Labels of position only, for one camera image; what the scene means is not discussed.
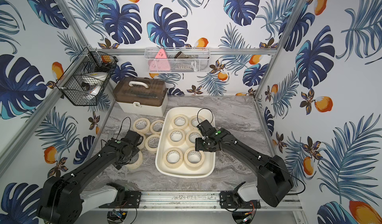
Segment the white plastic storage tray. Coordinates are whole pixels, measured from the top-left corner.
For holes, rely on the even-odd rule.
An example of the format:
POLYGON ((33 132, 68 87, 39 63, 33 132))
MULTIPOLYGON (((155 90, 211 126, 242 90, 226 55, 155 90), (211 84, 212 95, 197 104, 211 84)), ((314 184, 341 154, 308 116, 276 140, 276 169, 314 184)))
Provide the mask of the white plastic storage tray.
MULTIPOLYGON (((167 112, 167 115, 164 120, 164 126, 162 129, 162 132, 160 134, 160 140, 159 140, 159 145, 156 153, 156 168, 157 170, 168 176, 173 176, 173 177, 179 177, 179 178, 205 178, 212 174, 214 167, 215 167, 215 156, 216 154, 214 152, 206 152, 203 151, 205 154, 205 162, 204 165, 196 171, 189 170, 184 163, 176 169, 169 169, 163 160, 164 153, 170 149, 170 148, 178 148, 183 152, 183 155, 185 154, 186 150, 189 149, 188 145, 186 144, 186 140, 183 145, 181 146, 172 146, 168 142, 168 133, 174 129, 174 127, 171 125, 171 119, 176 116, 176 115, 185 115, 190 119, 192 116, 202 116, 206 120, 208 120, 211 125, 215 125, 215 116, 214 114, 206 109, 206 108, 198 108, 198 107, 175 107, 170 109, 167 112)), ((185 134, 187 134, 191 129, 188 127, 183 130, 185 134)))

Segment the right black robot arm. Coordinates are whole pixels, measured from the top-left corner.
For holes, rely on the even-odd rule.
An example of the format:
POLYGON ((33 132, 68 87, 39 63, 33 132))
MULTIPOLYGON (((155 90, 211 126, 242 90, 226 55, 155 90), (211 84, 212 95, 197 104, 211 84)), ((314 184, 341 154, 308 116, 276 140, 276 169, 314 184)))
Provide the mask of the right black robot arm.
POLYGON ((270 157, 262 154, 239 141, 228 130, 217 130, 207 120, 199 123, 197 129, 202 136, 196 139, 196 151, 227 153, 256 175, 255 182, 244 182, 232 192, 237 206, 253 200, 262 200, 271 207, 277 207, 292 190, 291 174, 280 156, 270 157))

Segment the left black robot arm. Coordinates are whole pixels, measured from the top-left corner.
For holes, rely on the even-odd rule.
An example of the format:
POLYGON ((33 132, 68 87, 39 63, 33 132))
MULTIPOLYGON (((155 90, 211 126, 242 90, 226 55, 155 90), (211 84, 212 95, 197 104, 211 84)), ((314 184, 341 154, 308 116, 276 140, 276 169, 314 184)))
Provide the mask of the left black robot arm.
POLYGON ((120 170, 140 151, 143 137, 128 131, 124 138, 111 138, 92 158, 62 177, 48 178, 42 188, 36 215, 50 224, 73 224, 84 213, 105 205, 119 208, 129 203, 124 187, 109 183, 94 191, 85 191, 88 184, 107 167, 120 170))

